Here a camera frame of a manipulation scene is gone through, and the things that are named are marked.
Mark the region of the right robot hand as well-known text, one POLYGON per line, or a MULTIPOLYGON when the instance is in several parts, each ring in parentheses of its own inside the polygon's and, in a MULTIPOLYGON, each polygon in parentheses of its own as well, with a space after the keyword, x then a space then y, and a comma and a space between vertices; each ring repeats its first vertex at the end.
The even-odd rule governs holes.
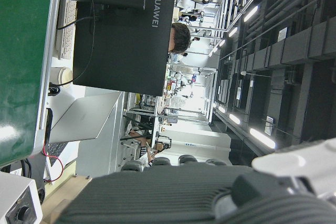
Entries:
POLYGON ((335 139, 255 158, 157 160, 93 179, 57 223, 335 223, 335 139))

